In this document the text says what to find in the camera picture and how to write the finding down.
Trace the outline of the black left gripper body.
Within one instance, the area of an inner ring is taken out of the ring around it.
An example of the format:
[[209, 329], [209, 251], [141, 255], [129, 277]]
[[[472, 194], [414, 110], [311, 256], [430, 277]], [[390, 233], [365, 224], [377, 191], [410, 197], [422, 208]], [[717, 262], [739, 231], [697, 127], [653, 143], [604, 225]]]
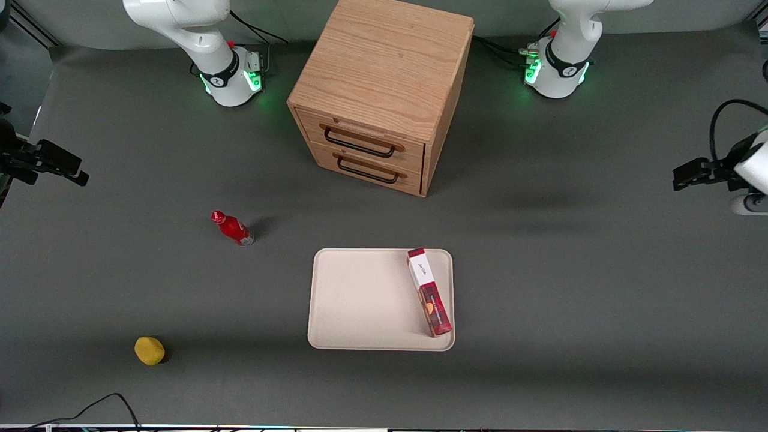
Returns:
[[713, 146], [713, 183], [724, 182], [729, 191], [747, 190], [749, 193], [757, 193], [757, 189], [735, 171], [737, 164], [745, 158], [751, 149], [756, 137], [757, 133], [754, 133], [739, 140], [723, 158], [716, 155], [716, 148]]

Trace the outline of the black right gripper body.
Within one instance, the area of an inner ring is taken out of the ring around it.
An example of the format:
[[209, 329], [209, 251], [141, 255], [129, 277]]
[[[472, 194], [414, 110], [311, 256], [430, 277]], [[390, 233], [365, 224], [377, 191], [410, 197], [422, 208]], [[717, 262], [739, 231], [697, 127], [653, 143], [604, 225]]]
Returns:
[[35, 184], [38, 178], [36, 167], [39, 149], [39, 144], [30, 144], [26, 139], [20, 139], [12, 124], [1, 119], [2, 174], [26, 184]]

